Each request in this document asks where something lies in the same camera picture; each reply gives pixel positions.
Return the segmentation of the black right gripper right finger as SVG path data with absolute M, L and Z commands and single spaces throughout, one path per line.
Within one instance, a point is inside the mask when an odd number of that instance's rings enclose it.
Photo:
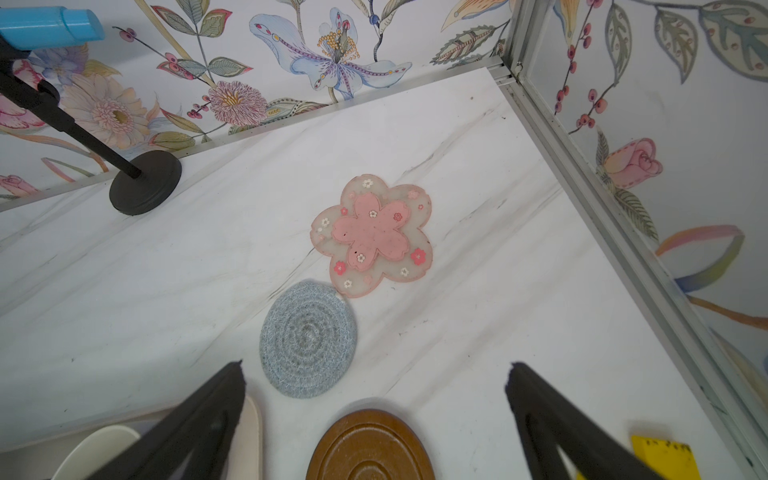
M 505 393 L 532 478 L 567 479 L 564 458 L 587 479 L 660 477 L 527 364 L 512 364 Z

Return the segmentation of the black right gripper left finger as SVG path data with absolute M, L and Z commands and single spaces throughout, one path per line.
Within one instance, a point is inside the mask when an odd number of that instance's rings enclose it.
M 226 364 L 92 479 L 219 479 L 246 393 L 241 363 Z

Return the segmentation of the blue woven round coaster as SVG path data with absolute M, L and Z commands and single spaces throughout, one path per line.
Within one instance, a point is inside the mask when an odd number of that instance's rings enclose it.
M 317 397 L 349 369 L 357 324 L 349 304 L 331 286 L 301 281 L 270 308 L 260 335 L 262 369 L 281 394 Z

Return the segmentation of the brown wooden round coaster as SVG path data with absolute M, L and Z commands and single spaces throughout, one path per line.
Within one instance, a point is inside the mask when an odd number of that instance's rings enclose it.
M 429 455 L 396 415 L 363 409 L 336 421 L 318 442 L 308 479 L 433 479 Z

